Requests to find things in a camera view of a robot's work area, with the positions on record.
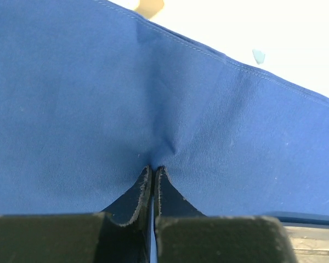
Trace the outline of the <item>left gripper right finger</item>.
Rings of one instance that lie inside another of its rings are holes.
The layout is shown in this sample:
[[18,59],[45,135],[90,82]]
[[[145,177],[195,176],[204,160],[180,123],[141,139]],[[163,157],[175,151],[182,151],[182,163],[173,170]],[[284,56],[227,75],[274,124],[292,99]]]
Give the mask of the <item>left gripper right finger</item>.
[[297,262],[286,230],[268,216],[206,216],[172,185],[165,167],[154,187],[158,262]]

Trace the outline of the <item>blue surgical cloth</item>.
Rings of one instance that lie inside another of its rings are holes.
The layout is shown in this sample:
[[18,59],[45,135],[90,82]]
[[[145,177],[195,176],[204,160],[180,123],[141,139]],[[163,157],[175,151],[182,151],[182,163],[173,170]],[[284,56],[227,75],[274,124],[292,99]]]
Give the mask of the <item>blue surgical cloth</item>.
[[101,212],[147,166],[149,262],[160,167],[206,216],[329,228],[329,99],[109,1],[0,1],[0,216]]

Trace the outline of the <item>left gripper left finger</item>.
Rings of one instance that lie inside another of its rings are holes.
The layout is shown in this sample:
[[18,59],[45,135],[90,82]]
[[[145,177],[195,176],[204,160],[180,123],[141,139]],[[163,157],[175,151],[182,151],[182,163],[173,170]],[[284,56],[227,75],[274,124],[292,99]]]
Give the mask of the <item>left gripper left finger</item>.
[[152,169],[101,212],[0,216],[0,262],[149,262]]

